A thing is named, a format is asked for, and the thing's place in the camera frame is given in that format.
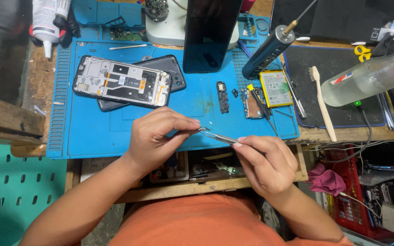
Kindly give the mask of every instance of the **person's left hand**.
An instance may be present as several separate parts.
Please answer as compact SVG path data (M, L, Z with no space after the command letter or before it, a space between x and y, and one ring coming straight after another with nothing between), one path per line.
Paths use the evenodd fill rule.
M162 165L186 139L198 133L199 122L168 107L134 120L129 149L120 158L126 171L139 180ZM173 130L178 132L167 137Z

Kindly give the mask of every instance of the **concrete floor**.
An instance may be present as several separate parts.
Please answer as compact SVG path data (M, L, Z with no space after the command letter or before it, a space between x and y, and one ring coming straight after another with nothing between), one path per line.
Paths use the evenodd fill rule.
M117 234L119 224L123 218L125 204L115 204L95 229L82 239L82 246L106 246Z

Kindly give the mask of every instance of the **smartphone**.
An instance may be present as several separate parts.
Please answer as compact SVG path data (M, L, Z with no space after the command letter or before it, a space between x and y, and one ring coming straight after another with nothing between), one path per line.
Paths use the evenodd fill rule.
M182 70L180 69L177 58L174 55L166 55L158 58L153 58L150 60L140 61L134 63L133 65L138 65L141 67L148 67L157 70L166 71L171 75L172 83L170 93L177 92L186 88L187 83L183 77ZM122 107L131 105L131 103L121 103L112 100L105 100L97 98L98 107L101 111L107 112L114 109L120 109Z
M183 71L221 69L243 0L189 0Z
M72 89L81 95L162 107L167 104L171 83L170 73L162 70L83 56Z

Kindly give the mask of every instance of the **wooden brush handle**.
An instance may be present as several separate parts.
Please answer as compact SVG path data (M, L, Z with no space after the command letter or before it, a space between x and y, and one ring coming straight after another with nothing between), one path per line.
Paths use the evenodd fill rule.
M331 118L329 117L326 104L323 101L322 89L320 88L320 80L316 81L316 85L317 85L317 100L319 101L320 110L322 111L322 116L323 116L323 120L325 121L326 130L328 131L329 137L331 137L331 141L336 142L337 137L334 132L334 126L332 125Z

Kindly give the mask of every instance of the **wooden workbench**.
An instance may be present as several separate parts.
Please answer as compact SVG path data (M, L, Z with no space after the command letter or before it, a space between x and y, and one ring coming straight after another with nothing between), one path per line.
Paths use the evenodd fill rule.
M273 0L257 0L250 13L256 16L271 16ZM295 41L294 45L298 46L321 46L321 47L340 47L353 48L352 45L337 42L307 42L301 43ZM56 48L53 48L51 59L44 57L43 47L31 45L29 58L29 67L26 74L25 94L22 107L30 111L36 111L34 106L44 112L51 111L52 91L54 85L54 70L56 66ZM49 129L49 113L46 116L46 123L43 135L43 145L16 146L12 147L12 154L15 156L44 156ZM372 140L394 140L394 131L390 131L387 126L372 127ZM299 126L300 136L295 139L285 140L287 144L313 144L331 142L330 137L325 129L308 128ZM335 133L339 142L357 142L366 141L368 137L367 127L358 128L336 128Z

